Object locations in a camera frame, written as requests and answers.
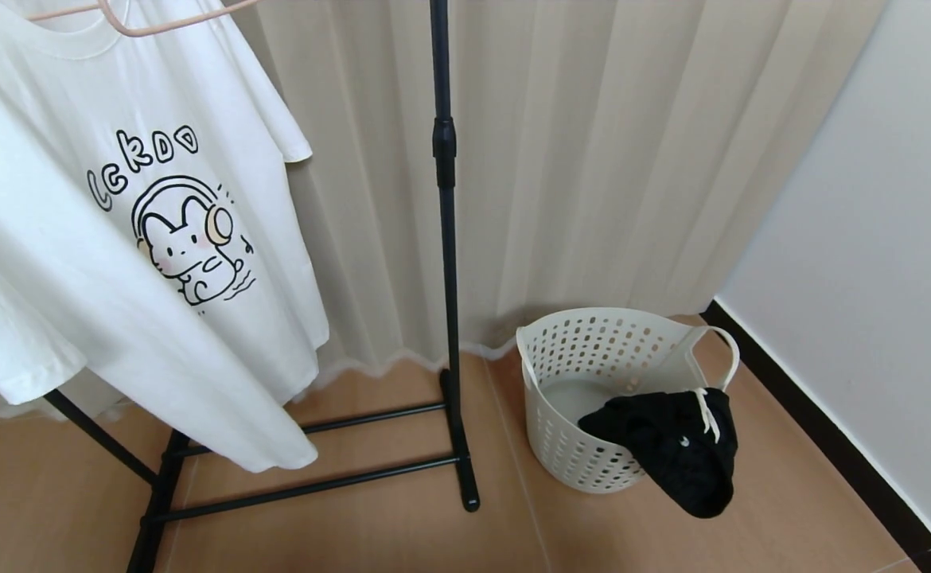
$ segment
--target pink hanger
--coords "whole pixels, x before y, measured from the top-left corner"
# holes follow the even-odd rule
[[[221,10],[214,10],[208,12],[207,14],[190,16],[190,18],[183,18],[181,21],[171,21],[162,23],[162,25],[152,25],[150,28],[138,29],[127,28],[122,22],[120,22],[119,16],[116,16],[115,12],[112,11],[111,6],[108,5],[108,0],[98,0],[97,4],[91,4],[88,6],[64,8],[64,10],[56,10],[54,12],[48,12],[47,14],[37,14],[29,16],[28,19],[29,21],[44,21],[44,19],[58,18],[59,16],[68,16],[69,14],[80,14],[80,12],[101,10],[101,13],[105,14],[105,19],[107,19],[108,23],[110,23],[112,28],[116,29],[117,32],[121,33],[121,35],[128,37],[144,37],[152,36],[156,33],[168,32],[168,30],[171,29],[185,28],[185,26],[195,25],[195,23],[200,23],[202,21],[210,21],[210,19],[218,18],[219,16],[223,16],[225,14],[232,14],[234,11],[242,10],[247,6],[252,6],[259,1],[261,0],[243,0],[239,3],[233,4],[232,6],[221,8]]]

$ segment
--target curtain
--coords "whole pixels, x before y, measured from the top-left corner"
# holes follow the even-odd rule
[[[452,0],[462,340],[568,307],[704,309],[884,1]],[[315,152],[290,185],[331,322],[321,381],[440,363],[428,3],[266,0],[236,22]]]

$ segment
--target tiled floor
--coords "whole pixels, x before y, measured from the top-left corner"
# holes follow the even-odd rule
[[[699,344],[707,375],[727,350]],[[463,415],[479,512],[462,511],[443,467],[183,521],[166,530],[163,573],[916,571],[889,534],[745,368],[730,387],[741,449],[735,495],[714,520],[680,511],[650,481],[587,496],[532,457],[519,357],[463,356]],[[291,406],[310,423],[440,396],[411,362],[384,380],[346,373]],[[104,422],[155,464],[168,428],[138,407]],[[440,412],[313,436],[321,456],[301,471],[248,474],[208,454],[183,468],[176,507],[422,459],[450,449]],[[0,571],[121,571],[146,487],[67,423],[0,422]]]

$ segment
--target black plastic joint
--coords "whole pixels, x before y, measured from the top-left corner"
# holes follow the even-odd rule
[[[455,186],[455,123],[449,119],[434,119],[434,159],[437,162],[437,186],[440,189]]]

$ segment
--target laundry basket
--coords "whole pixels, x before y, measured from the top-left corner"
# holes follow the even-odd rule
[[[731,349],[714,388],[727,388],[738,345],[725,330],[687,326],[648,312],[582,308],[557,312],[516,333],[526,380],[532,453],[554,478],[586,493],[614,493],[645,472],[624,447],[578,428],[578,420],[615,396],[705,388],[691,350],[715,330]]]

